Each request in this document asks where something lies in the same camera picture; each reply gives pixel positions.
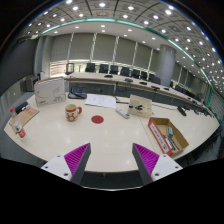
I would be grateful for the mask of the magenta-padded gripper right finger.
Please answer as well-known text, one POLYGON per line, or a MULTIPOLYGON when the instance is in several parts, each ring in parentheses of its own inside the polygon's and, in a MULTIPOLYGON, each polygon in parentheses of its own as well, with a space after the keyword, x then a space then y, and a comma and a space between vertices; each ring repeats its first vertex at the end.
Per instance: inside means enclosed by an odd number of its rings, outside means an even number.
POLYGON ((155 152, 134 143, 132 154, 136 160, 143 185, 147 185, 182 169, 167 154, 158 155, 155 152))

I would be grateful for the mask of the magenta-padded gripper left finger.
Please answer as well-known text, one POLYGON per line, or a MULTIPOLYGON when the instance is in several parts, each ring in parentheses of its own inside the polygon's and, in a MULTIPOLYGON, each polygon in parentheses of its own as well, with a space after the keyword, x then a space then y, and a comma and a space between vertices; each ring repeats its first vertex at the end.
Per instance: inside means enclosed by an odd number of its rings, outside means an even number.
POLYGON ((84 144, 66 155, 58 155, 42 166, 42 169, 79 185, 91 154, 91 145, 84 144))

